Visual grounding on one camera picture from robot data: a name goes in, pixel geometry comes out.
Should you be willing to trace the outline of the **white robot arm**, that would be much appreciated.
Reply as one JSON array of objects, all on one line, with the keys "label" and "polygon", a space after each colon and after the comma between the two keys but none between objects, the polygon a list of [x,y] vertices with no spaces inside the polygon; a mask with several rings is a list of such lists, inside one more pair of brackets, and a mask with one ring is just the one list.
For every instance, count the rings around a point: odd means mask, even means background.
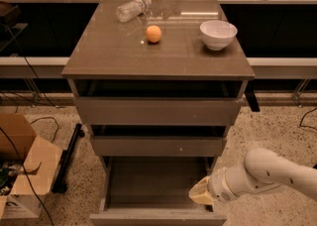
[{"label": "white robot arm", "polygon": [[269,194],[291,187],[317,200],[317,169],[293,163],[264,148],[249,150],[244,160],[205,176],[189,191],[198,204],[230,202],[244,194]]}]

